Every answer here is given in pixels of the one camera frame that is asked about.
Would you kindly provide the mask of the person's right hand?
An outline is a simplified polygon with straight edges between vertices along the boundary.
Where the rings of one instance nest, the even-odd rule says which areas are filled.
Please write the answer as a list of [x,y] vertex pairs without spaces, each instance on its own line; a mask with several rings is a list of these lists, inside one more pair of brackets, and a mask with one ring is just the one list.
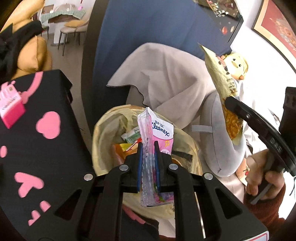
[[264,171],[264,166],[267,162],[268,150],[263,150],[256,154],[247,157],[247,165],[250,168],[246,177],[247,189],[249,195],[256,196],[259,191],[259,185],[263,180],[271,184],[270,189],[265,193],[260,200],[274,199],[285,186],[285,180],[282,172]]

